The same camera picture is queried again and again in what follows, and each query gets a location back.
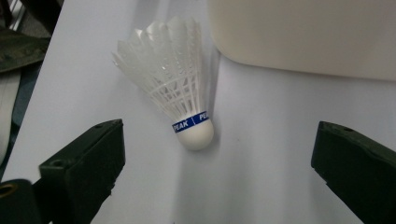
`white shuttlecock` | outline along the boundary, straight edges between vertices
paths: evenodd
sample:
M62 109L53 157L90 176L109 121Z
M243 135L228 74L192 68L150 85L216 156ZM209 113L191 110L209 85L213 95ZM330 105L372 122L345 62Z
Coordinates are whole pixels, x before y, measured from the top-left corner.
M207 147L214 130L205 111L199 24L155 21L119 41L118 54L116 66L175 122L180 143L190 150Z

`black object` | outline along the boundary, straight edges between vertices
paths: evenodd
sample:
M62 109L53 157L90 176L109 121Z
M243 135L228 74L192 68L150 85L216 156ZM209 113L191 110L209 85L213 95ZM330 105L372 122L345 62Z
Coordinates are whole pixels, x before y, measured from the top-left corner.
M0 26L8 27L12 22L12 13L8 0L0 0Z
M364 223L396 223L396 152L322 121L311 165Z
M26 180L0 185L1 222L91 223L124 164L122 120L95 125L44 161L33 186Z
M46 30L53 34L56 22L61 14L61 5L57 0L21 0L32 16L41 22Z

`white container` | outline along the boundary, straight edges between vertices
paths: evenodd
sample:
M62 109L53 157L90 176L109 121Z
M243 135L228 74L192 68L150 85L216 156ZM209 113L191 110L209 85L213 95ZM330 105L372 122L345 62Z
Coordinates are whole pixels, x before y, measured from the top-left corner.
M214 42L258 66L396 80L396 1L208 0Z

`blue band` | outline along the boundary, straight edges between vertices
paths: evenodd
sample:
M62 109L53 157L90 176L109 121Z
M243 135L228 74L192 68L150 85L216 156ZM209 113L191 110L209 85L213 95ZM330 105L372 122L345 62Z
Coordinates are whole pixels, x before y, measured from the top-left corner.
M172 127L175 130L175 133L180 133L186 129L189 129L190 127L197 125L201 122L204 122L205 120L209 119L209 116L207 115L207 112L202 112L199 114L196 114L192 117L189 117L187 119L183 119L179 121L178 123L175 123L172 125Z

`white feather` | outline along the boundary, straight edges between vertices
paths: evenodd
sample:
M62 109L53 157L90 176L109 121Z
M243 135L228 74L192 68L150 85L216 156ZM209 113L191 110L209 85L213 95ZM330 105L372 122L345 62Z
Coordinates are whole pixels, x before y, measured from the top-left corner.
M193 19L155 21L119 41L116 66L173 121L205 111L201 30Z

